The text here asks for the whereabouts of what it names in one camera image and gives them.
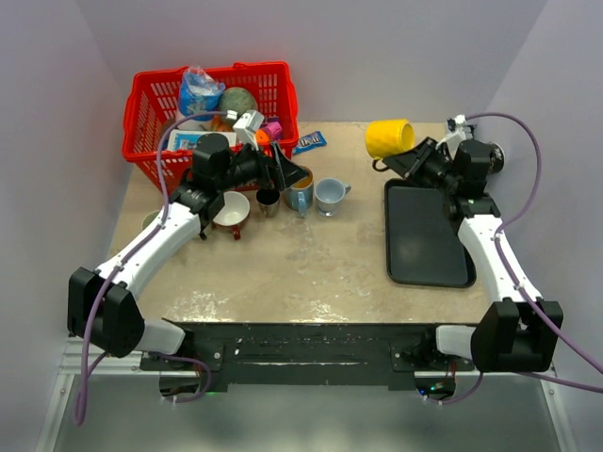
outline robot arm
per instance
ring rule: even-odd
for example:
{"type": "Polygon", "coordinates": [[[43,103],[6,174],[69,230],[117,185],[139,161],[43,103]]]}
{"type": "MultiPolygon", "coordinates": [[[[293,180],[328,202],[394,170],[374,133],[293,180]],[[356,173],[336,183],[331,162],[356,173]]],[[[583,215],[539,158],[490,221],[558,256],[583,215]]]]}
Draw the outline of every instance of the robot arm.
{"type": "Polygon", "coordinates": [[[136,300],[144,287],[191,238],[205,238],[204,231],[224,206],[224,191],[252,182],[282,191],[308,174],[288,160],[276,142],[270,145],[270,155],[259,150],[254,134],[262,120],[260,113],[250,111],[235,124],[244,142],[237,154],[220,134],[201,137],[191,168],[171,193],[165,223],[161,225],[162,210],[116,256],[94,271],[83,267],[75,271],[69,281],[68,300],[68,329],[72,334],[83,337],[94,299],[118,268],[94,317],[90,341],[118,358],[133,350],[165,354],[179,350],[186,336],[184,330],[165,320],[145,320],[140,314],[136,300]],[[161,229],[149,239],[149,232],[157,226],[161,229]],[[136,254],[124,264],[122,259],[133,249],[137,249],[136,254]]]}
{"type": "Polygon", "coordinates": [[[496,242],[521,288],[559,327],[562,309],[556,301],[543,300],[519,265],[505,234],[497,234],[502,223],[500,212],[484,189],[486,177],[501,170],[500,149],[476,139],[458,142],[462,134],[451,132],[452,139],[436,143],[425,138],[411,151],[383,159],[403,180],[442,193],[445,216],[476,262],[492,301],[475,328],[438,326],[437,349],[472,361],[482,372],[545,371],[550,367],[557,336],[523,300],[520,287],[512,282],[503,265],[496,242]],[[457,147],[454,158],[448,152],[448,143],[457,147]]]}

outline red plastic basket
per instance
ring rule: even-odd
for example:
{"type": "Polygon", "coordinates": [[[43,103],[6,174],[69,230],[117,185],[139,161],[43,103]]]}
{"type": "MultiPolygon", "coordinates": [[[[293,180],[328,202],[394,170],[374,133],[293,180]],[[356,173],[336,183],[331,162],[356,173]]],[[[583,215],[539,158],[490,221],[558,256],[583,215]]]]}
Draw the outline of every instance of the red plastic basket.
{"type": "MultiPolygon", "coordinates": [[[[122,154],[128,162],[136,163],[160,189],[155,159],[161,138],[161,127],[175,116],[178,90],[184,68],[138,73],[123,116],[122,154]]],[[[214,80],[226,88],[247,89],[267,118],[278,118],[283,127],[279,140],[283,153],[289,158],[298,143],[298,101],[291,81],[289,66],[283,61],[266,63],[235,63],[232,68],[205,69],[214,80]]],[[[180,176],[190,167],[192,152],[163,151],[161,163],[169,192],[180,182],[180,176]]]]}

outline cup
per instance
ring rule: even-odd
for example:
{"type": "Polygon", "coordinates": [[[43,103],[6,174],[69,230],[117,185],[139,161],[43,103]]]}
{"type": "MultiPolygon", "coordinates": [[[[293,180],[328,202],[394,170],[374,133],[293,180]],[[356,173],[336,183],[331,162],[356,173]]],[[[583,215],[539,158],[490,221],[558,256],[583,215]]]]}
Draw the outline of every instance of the cup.
{"type": "Polygon", "coordinates": [[[302,167],[309,175],[285,190],[285,204],[288,208],[296,210],[302,217],[308,213],[314,198],[314,176],[307,167],[302,167]]]}
{"type": "Polygon", "coordinates": [[[281,205],[279,203],[281,200],[281,193],[279,193],[279,190],[261,188],[257,190],[255,200],[260,206],[260,211],[264,214],[264,217],[276,217],[276,214],[279,212],[279,205],[281,205]]]}
{"type": "Polygon", "coordinates": [[[224,193],[224,207],[214,217],[213,223],[219,230],[232,234],[235,240],[239,240],[250,210],[249,200],[245,195],[227,191],[224,193]]]}
{"type": "Polygon", "coordinates": [[[324,217],[332,217],[337,212],[345,196],[350,193],[351,185],[344,184],[338,179],[329,177],[317,183],[318,212],[324,217]]]}
{"type": "Polygon", "coordinates": [[[415,131],[407,120],[373,121],[365,134],[368,155],[375,160],[415,147],[415,131]]]}

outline yellow mug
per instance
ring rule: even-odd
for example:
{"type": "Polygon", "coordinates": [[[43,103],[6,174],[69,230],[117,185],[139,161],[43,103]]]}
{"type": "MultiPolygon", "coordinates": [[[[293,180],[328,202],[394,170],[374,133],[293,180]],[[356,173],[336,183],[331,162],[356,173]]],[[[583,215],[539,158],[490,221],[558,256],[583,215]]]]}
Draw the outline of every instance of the yellow mug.
{"type": "Polygon", "coordinates": [[[415,131],[407,120],[373,121],[365,135],[368,155],[375,160],[415,147],[415,131]]]}

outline white cup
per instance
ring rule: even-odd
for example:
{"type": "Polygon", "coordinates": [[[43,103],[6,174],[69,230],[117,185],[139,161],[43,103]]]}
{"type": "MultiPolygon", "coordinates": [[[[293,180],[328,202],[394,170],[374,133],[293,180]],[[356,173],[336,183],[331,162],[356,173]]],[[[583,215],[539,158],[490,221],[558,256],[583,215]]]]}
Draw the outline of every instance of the white cup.
{"type": "Polygon", "coordinates": [[[318,212],[324,217],[335,215],[341,202],[350,193],[350,190],[350,184],[344,184],[333,177],[322,179],[314,188],[318,212]]]}
{"type": "Polygon", "coordinates": [[[251,207],[247,197],[238,191],[224,193],[224,207],[214,217],[216,227],[232,234],[235,240],[241,238],[241,229],[247,223],[251,207]]]}

